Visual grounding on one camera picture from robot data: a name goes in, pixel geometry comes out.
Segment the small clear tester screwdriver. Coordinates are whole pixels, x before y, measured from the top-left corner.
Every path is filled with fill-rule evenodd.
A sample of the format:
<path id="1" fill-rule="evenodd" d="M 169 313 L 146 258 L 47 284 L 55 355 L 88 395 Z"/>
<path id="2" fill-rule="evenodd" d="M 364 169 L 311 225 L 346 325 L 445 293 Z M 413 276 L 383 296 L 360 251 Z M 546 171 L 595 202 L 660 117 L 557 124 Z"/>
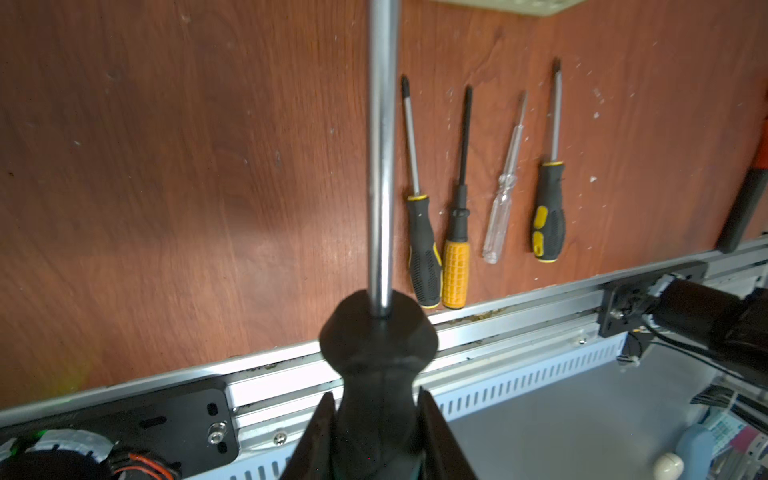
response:
<path id="1" fill-rule="evenodd" d="M 523 90 L 519 97 L 517 116 L 504 168 L 498 179 L 498 189 L 493 201 L 485 236 L 482 256 L 488 264 L 497 264 L 504 248 L 512 205 L 511 196 L 517 180 L 516 170 L 524 130 L 524 118 L 527 111 L 527 100 L 528 93 Z"/>

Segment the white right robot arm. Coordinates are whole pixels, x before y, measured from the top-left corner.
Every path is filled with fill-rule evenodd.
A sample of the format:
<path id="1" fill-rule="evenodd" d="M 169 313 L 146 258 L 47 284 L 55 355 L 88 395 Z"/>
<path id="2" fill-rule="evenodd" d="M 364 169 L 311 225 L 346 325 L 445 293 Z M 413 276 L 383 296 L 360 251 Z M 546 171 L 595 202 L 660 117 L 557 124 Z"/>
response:
<path id="1" fill-rule="evenodd" d="M 767 290 L 744 298 L 676 279 L 650 310 L 654 322 L 704 347 L 704 352 L 746 380 L 767 384 Z"/>

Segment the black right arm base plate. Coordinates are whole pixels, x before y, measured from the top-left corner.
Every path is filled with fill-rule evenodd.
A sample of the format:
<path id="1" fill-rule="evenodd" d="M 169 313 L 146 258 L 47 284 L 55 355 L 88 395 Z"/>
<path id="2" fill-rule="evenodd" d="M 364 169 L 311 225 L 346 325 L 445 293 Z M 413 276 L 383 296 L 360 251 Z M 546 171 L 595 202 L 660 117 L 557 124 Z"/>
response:
<path id="1" fill-rule="evenodd" d="M 682 279 L 701 284 L 707 269 L 703 261 L 690 261 L 608 282 L 598 311 L 599 335 L 609 338 L 638 328 L 667 283 Z"/>

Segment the orange handled black screwdriver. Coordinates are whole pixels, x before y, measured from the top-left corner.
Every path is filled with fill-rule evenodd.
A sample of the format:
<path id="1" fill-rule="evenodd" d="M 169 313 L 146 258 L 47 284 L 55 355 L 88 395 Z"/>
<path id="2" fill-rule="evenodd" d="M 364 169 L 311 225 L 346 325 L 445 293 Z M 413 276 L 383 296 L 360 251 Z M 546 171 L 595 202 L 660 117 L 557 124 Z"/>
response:
<path id="1" fill-rule="evenodd" d="M 449 225 L 444 244 L 444 271 L 442 303 L 449 309 L 461 309 L 466 305 L 469 285 L 470 244 L 466 183 L 467 160 L 470 143 L 470 124 L 473 88 L 465 89 L 462 117 L 462 135 L 459 173 L 450 208 Z"/>

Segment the black yellow small screwdriver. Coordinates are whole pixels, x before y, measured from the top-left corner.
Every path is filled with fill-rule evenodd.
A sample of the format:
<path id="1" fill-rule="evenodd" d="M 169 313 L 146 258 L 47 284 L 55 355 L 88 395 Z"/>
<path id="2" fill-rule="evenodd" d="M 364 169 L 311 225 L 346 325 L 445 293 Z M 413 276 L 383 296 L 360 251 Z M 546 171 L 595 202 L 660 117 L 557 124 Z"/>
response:
<path id="1" fill-rule="evenodd" d="M 408 269 L 417 302 L 423 308 L 432 309 L 441 301 L 442 262 L 429 219 L 429 196 L 421 190 L 410 83 L 406 75 L 401 77 L 401 93 L 412 185 L 412 194 L 406 201 L 409 228 Z"/>

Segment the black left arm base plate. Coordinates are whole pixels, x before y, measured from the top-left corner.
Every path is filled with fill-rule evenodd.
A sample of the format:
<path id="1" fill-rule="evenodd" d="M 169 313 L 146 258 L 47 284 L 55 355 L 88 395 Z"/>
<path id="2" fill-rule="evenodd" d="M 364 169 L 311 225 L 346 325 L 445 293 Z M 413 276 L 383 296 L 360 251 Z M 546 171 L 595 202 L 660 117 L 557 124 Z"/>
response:
<path id="1" fill-rule="evenodd" d="M 227 465 L 239 454 L 224 382 L 214 379 L 18 421 L 3 427 L 1 437 L 53 429 L 84 430 L 117 447 L 157 454 L 183 478 Z"/>

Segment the green black screwdriver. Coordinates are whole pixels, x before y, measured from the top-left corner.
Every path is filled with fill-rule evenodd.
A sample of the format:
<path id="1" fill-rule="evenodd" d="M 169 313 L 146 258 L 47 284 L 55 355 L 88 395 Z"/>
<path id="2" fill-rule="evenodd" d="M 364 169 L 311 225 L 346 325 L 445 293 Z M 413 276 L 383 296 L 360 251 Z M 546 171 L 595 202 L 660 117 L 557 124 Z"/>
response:
<path id="1" fill-rule="evenodd" d="M 320 334 L 344 386 L 331 447 L 337 479 L 415 479 L 422 465 L 413 382 L 434 358 L 437 336 L 418 303 L 392 285 L 399 24 L 399 2 L 369 2 L 368 285 Z"/>

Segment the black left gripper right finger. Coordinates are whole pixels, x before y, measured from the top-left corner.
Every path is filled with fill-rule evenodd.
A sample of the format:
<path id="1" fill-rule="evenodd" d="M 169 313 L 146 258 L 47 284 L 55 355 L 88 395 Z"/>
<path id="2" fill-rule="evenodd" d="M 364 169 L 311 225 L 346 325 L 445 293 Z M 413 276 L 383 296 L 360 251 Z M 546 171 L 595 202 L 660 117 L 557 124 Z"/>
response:
<path id="1" fill-rule="evenodd" d="M 477 479 L 431 393 L 419 390 L 417 408 L 423 447 L 419 479 Z"/>

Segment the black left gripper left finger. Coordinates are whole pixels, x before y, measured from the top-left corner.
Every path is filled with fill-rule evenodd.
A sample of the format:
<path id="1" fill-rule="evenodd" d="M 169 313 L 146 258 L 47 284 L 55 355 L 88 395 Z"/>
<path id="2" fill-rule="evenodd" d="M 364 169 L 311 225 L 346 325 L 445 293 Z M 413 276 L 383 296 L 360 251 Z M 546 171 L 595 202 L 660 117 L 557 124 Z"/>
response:
<path id="1" fill-rule="evenodd" d="M 332 473 L 332 440 L 335 425 L 333 394 L 325 393 L 314 411 L 281 480 L 329 480 Z"/>

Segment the black yellow grip screwdriver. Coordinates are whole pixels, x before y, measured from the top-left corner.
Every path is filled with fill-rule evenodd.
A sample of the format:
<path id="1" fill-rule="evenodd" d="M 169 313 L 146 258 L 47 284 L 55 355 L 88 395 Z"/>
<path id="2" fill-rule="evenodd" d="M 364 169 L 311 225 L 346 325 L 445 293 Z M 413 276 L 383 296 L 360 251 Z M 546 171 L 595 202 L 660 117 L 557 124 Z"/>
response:
<path id="1" fill-rule="evenodd" d="M 548 153 L 539 166 L 536 203 L 531 227 L 531 247 L 534 256 L 544 263 L 555 262 L 566 238 L 562 177 L 564 163 L 559 158 L 559 141 L 563 103 L 563 74 L 561 60 L 552 66 L 552 96 L 550 102 L 550 141 Z"/>

